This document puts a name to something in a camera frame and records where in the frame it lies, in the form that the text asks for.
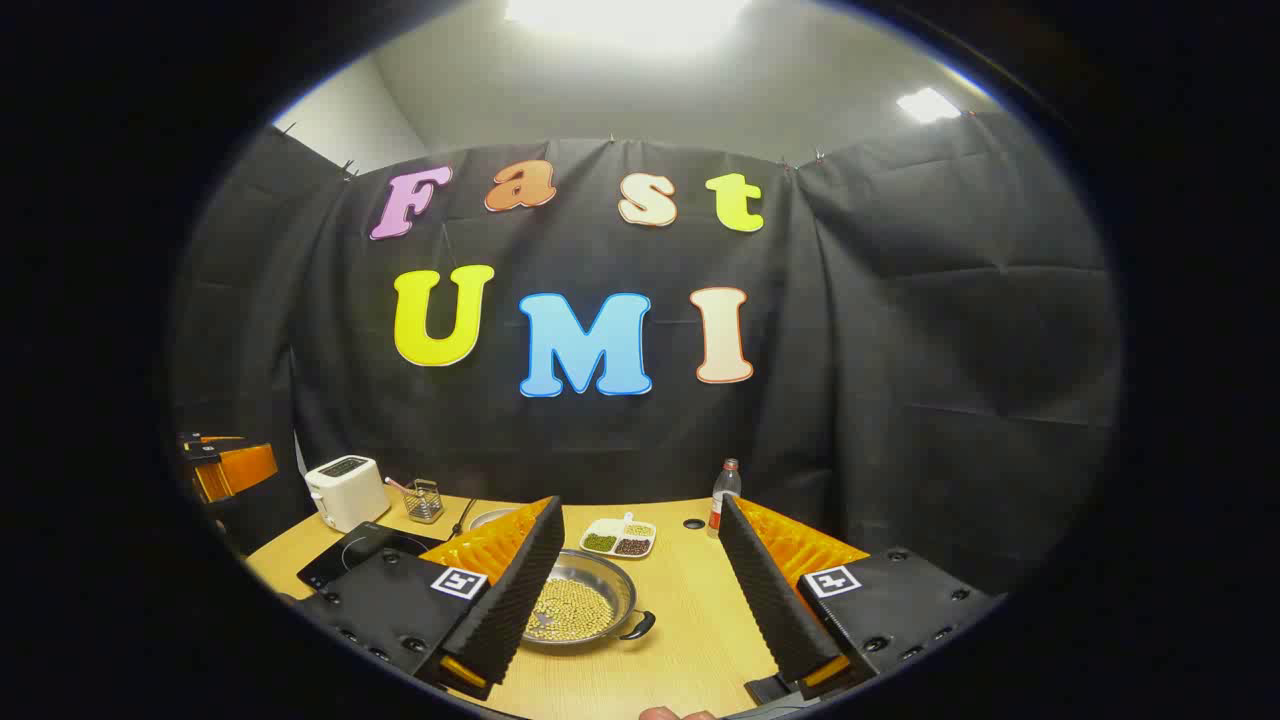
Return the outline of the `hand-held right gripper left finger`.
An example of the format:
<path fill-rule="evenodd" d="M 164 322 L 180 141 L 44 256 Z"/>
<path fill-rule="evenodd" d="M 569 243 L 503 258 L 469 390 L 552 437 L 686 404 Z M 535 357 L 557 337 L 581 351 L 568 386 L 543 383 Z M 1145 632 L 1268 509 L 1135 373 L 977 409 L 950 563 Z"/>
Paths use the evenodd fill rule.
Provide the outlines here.
<path fill-rule="evenodd" d="M 485 700 L 516 655 L 564 543 L 550 496 L 426 553 L 371 550 L 298 611 L 424 683 Z"/>

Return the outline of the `clear water bottle red label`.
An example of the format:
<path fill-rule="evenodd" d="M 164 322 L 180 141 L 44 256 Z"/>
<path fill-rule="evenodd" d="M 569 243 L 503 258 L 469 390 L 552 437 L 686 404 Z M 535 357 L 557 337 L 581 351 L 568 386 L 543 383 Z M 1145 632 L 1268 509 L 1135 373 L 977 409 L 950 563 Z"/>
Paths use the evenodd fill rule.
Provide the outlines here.
<path fill-rule="evenodd" d="M 724 501 L 728 497 L 737 497 L 742 492 L 742 477 L 740 461 L 736 457 L 727 457 L 721 468 L 719 475 L 713 484 L 710 493 L 710 511 L 707 521 L 708 532 L 718 536 L 724 510 Z"/>

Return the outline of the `pile of soybeans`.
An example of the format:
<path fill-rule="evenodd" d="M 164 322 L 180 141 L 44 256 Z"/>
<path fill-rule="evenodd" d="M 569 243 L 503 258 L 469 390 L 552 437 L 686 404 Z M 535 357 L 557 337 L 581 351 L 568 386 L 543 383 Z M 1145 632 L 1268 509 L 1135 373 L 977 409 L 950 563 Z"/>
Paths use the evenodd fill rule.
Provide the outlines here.
<path fill-rule="evenodd" d="M 609 600 L 590 585 L 572 579 L 549 579 L 527 619 L 525 635 L 540 642 L 586 641 L 614 621 Z"/>

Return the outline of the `steel pot with black handles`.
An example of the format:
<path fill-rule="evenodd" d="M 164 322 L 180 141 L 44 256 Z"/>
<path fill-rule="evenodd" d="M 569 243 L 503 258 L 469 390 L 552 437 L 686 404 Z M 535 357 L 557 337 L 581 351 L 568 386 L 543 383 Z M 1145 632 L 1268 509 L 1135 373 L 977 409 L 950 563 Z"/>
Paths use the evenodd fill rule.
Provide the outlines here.
<path fill-rule="evenodd" d="M 602 634 L 575 642 L 532 641 L 525 635 L 524 630 L 521 646 L 525 650 L 576 655 L 595 652 L 617 643 L 627 647 L 646 638 L 657 625 L 657 615 L 640 607 L 637 587 L 631 577 L 608 559 L 585 551 L 563 550 L 557 556 L 544 584 L 552 578 L 572 579 L 602 592 L 614 610 L 614 621 Z"/>

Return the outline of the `white toaster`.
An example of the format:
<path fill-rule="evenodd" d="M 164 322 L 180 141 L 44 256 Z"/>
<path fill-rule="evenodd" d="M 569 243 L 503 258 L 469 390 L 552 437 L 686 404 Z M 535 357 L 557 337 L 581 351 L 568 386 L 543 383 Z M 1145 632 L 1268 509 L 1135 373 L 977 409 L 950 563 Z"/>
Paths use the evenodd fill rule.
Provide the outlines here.
<path fill-rule="evenodd" d="M 303 482 L 321 523 L 347 533 L 390 509 L 383 475 L 371 457 L 346 455 L 308 470 Z"/>

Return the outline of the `large ceiling light panel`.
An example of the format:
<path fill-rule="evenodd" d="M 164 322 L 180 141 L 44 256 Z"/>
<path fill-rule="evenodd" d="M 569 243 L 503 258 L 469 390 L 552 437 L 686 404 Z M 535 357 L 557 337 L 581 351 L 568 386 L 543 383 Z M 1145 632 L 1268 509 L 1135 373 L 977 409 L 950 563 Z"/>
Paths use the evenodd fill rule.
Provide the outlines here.
<path fill-rule="evenodd" d="M 576 44 L 690 49 L 728 33 L 753 0 L 507 0 L 503 19 Z"/>

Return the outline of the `black induction cooktop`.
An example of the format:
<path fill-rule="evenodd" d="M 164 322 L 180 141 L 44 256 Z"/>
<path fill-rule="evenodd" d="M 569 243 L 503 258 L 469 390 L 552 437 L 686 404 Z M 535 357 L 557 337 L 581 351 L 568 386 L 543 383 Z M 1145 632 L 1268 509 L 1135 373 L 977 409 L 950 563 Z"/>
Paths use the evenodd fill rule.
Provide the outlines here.
<path fill-rule="evenodd" d="M 323 591 L 384 550 L 420 556 L 443 543 L 443 539 L 364 521 L 303 565 L 296 577 L 312 591 Z"/>

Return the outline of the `white divided dish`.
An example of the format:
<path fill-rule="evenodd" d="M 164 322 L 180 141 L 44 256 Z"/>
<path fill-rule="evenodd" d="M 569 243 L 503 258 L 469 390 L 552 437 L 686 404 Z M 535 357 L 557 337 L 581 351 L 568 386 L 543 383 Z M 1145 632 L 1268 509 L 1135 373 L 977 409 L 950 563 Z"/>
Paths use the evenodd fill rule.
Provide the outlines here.
<path fill-rule="evenodd" d="M 625 515 L 623 515 L 622 518 L 600 518 L 600 519 L 596 519 L 596 520 L 595 520 L 595 521 L 593 521 L 593 523 L 591 523 L 591 524 L 590 524 L 590 525 L 588 527 L 588 529 L 586 529 L 586 530 L 585 530 L 585 532 L 584 532 L 584 533 L 581 534 L 581 537 L 580 537 L 580 539 L 579 539 L 579 547 L 580 547 L 580 550 L 582 550 L 582 551 L 586 551 L 586 552 L 589 552 L 589 553 L 596 553 L 596 552 L 590 552 L 590 551 L 585 550 L 585 548 L 584 548 L 584 547 L 581 546 L 581 541 L 582 541 L 582 539 L 584 539 L 584 538 L 585 538 L 585 537 L 586 537 L 586 536 L 588 536 L 589 533 L 595 533 L 595 534 L 602 534 L 602 536 L 617 536 L 617 537 L 620 538 L 620 541 L 621 541 L 622 538 L 625 538 L 625 537 L 631 537 L 631 536 L 626 536 L 626 534 L 625 534 L 625 525 L 626 525 L 626 524 L 628 524 L 628 523 L 645 523 L 645 524 L 650 524 L 650 523 L 648 523 L 648 521 L 639 521 L 639 520 L 635 520 L 635 519 L 634 519 L 634 515 L 632 515 L 631 512 L 626 512 L 626 514 L 625 514 Z M 649 539 L 652 541 L 652 551 L 653 551 L 653 548 L 654 548 L 655 543 L 657 543 L 657 533 L 658 533 L 658 529 L 657 529 L 657 527 L 655 527 L 655 525 L 653 525 L 653 527 L 655 528 L 655 534 L 654 534 L 653 537 L 646 537 L 646 538 L 649 538 Z M 598 555 L 602 555 L 602 556 L 608 556 L 608 557 L 616 557 L 616 559 L 644 559 L 644 557 L 646 557 L 646 556 L 648 556 L 648 555 L 646 555 L 646 556 L 644 556 L 644 557 L 625 557 L 625 556 L 618 556 L 618 555 L 617 555 L 617 553 L 614 553 L 614 552 L 612 552 L 612 553 L 598 553 Z"/>

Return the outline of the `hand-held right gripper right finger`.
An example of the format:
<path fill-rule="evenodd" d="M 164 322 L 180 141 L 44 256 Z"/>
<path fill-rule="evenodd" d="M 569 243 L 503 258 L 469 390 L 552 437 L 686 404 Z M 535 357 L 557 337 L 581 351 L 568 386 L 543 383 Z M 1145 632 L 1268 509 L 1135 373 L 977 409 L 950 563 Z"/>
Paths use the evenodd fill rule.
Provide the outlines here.
<path fill-rule="evenodd" d="M 908 667 L 1001 602 L 913 550 L 869 553 L 732 495 L 718 537 L 780 683 L 805 700 Z"/>

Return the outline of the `small ceiling light panel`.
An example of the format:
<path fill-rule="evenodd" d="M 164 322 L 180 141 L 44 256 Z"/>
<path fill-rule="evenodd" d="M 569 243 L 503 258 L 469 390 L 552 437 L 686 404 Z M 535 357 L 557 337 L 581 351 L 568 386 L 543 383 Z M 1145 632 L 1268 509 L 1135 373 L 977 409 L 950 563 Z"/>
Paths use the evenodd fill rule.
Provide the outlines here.
<path fill-rule="evenodd" d="M 911 120 L 919 124 L 950 120 L 963 115 L 963 111 L 955 104 L 932 87 L 906 94 L 896 100 L 896 105 Z"/>

